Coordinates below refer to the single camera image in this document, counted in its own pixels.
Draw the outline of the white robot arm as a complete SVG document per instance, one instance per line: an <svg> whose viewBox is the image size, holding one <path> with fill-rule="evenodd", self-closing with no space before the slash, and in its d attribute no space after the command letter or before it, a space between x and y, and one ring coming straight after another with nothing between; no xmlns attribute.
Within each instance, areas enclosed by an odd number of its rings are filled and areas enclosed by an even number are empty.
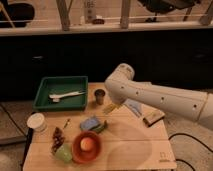
<svg viewBox="0 0 213 171"><path fill-rule="evenodd" d="M213 131L213 93L153 85L133 80L134 69L119 64L105 80L105 87L114 104L127 99L181 115Z"/></svg>

